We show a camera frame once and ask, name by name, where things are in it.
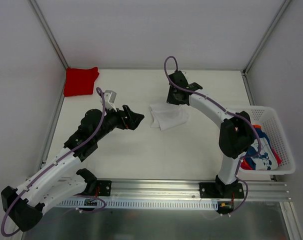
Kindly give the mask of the white t-shirt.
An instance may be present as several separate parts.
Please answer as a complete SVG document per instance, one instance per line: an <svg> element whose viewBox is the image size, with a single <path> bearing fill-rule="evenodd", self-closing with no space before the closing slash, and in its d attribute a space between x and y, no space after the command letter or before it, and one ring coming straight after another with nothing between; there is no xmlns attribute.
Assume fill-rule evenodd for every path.
<svg viewBox="0 0 303 240"><path fill-rule="evenodd" d="M169 103L151 104L150 113L153 118L150 127L161 131L185 124L189 120L189 114L181 106Z"/></svg>

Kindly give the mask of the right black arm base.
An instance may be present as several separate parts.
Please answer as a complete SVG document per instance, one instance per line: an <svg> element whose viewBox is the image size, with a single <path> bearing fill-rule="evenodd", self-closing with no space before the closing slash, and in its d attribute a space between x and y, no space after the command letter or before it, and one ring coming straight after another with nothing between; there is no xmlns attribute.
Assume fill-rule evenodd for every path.
<svg viewBox="0 0 303 240"><path fill-rule="evenodd" d="M200 182L199 194L202 199L244 199L245 192L240 182L220 184L216 182Z"/></svg>

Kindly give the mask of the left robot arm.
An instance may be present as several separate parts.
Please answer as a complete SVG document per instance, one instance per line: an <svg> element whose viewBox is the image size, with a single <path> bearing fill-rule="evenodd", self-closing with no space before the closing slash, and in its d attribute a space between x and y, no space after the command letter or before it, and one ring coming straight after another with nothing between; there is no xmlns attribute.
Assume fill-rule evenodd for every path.
<svg viewBox="0 0 303 240"><path fill-rule="evenodd" d="M22 232L35 227L51 208L71 196L96 199L111 194L111 182L98 180L86 168L63 183L59 179L80 165L97 148L98 142L115 128L135 130L144 115L133 112L127 105L122 109L88 110L78 126L64 143L59 154L34 176L18 187L5 187L1 191L5 217L10 218Z"/></svg>

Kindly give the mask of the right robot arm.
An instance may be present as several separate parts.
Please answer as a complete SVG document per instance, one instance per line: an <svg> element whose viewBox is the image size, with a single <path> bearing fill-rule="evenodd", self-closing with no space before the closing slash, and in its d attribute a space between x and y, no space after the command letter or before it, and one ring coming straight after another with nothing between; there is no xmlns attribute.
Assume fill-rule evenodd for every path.
<svg viewBox="0 0 303 240"><path fill-rule="evenodd" d="M219 127L218 145L223 159L215 183L207 187L205 192L221 198L228 197L239 181L237 176L241 165L240 157L254 143L257 134L249 114L245 111L228 110L208 96L202 86L195 82L189 84L180 70L165 75L170 85L167 103L191 106Z"/></svg>

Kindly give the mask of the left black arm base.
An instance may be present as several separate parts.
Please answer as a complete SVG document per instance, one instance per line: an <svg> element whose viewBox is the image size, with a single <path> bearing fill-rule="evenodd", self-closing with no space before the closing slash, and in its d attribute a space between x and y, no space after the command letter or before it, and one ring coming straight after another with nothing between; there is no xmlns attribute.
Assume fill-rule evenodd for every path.
<svg viewBox="0 0 303 240"><path fill-rule="evenodd" d="M89 195L94 197L110 197L112 190L112 181L96 180L90 187Z"/></svg>

